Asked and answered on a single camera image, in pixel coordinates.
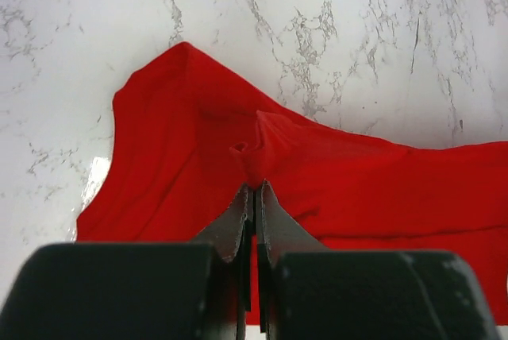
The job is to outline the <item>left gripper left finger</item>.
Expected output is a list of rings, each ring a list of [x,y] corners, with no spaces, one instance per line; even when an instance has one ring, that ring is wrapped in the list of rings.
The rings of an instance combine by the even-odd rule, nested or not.
[[[244,338],[252,200],[242,186],[187,242],[39,248],[2,307],[2,338]]]

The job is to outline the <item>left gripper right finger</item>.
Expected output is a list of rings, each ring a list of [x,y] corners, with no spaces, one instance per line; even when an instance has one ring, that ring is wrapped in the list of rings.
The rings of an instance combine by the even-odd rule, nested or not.
[[[445,251],[329,249],[256,190],[260,329],[269,339],[497,339],[471,267]]]

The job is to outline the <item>plain red t-shirt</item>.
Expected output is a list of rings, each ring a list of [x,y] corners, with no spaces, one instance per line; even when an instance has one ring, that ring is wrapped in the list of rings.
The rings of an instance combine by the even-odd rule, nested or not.
[[[186,42],[114,96],[114,152],[80,241],[186,241],[243,184],[333,249],[443,249],[507,323],[507,144],[417,149],[313,122]]]

